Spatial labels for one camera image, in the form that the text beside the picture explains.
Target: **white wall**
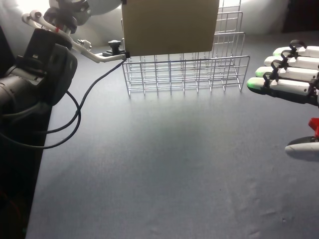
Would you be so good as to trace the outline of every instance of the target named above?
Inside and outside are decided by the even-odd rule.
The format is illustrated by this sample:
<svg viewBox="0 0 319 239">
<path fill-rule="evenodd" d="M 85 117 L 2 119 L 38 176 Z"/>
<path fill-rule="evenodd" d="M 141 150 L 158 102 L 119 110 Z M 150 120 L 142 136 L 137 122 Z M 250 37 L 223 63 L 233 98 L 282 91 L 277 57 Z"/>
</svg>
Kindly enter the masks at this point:
<svg viewBox="0 0 319 239">
<path fill-rule="evenodd" d="M 225 0 L 229 3 L 239 0 Z M 244 12 L 242 31 L 248 34 L 279 32 L 282 28 L 288 0 L 242 0 Z M 38 9 L 45 12 L 48 0 L 0 0 L 0 24 L 14 55 L 23 55 L 33 29 L 21 21 L 23 12 Z M 122 12 L 117 8 L 105 15 L 94 16 L 78 27 L 75 39 L 87 39 L 93 46 L 107 45 L 113 39 L 122 39 Z"/>
</svg>

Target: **wire rack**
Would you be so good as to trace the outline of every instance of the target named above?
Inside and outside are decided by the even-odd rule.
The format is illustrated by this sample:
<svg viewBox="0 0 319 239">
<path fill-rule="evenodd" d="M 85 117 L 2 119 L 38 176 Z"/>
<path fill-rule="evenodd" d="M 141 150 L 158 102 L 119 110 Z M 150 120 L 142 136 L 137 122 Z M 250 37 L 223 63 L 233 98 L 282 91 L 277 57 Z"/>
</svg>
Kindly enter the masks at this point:
<svg viewBox="0 0 319 239">
<path fill-rule="evenodd" d="M 240 0 L 220 0 L 213 48 L 209 52 L 131 57 L 122 65 L 129 97 L 132 92 L 243 89 L 250 57 L 242 56 Z"/>
</svg>

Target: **screw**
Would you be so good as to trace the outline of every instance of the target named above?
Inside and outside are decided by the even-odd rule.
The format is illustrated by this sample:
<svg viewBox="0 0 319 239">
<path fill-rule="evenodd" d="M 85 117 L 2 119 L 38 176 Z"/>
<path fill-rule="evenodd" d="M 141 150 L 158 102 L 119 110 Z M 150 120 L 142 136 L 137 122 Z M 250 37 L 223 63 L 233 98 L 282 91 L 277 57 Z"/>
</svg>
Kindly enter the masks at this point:
<svg viewBox="0 0 319 239">
<path fill-rule="evenodd" d="M 42 16 L 42 14 L 39 11 L 37 11 L 34 15 L 38 18 Z"/>
</svg>

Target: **gray table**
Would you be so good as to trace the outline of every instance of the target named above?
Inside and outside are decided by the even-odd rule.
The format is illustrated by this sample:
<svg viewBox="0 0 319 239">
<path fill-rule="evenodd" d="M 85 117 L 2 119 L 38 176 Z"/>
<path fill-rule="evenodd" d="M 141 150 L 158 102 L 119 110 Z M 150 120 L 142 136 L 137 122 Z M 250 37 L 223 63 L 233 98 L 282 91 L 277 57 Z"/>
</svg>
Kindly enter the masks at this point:
<svg viewBox="0 0 319 239">
<path fill-rule="evenodd" d="M 292 39 L 319 44 L 315 32 L 247 37 L 247 79 Z M 77 56 L 70 92 L 80 100 L 117 62 Z M 65 97 L 50 128 L 74 112 Z M 319 163 L 284 152 L 290 140 L 313 134 L 315 107 L 246 87 L 158 98 L 137 93 L 130 100 L 117 70 L 94 88 L 82 112 L 74 138 L 43 154 L 27 239 L 318 238 Z"/>
</svg>

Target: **beige board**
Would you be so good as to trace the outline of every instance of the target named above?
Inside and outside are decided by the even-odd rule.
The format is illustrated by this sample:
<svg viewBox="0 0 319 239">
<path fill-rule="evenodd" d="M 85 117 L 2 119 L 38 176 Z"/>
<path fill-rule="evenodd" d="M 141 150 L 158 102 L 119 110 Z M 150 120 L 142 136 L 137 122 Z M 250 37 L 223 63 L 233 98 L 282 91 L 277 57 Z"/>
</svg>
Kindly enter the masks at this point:
<svg viewBox="0 0 319 239">
<path fill-rule="evenodd" d="M 212 49 L 219 0 L 126 0 L 125 49 L 131 56 Z"/>
</svg>

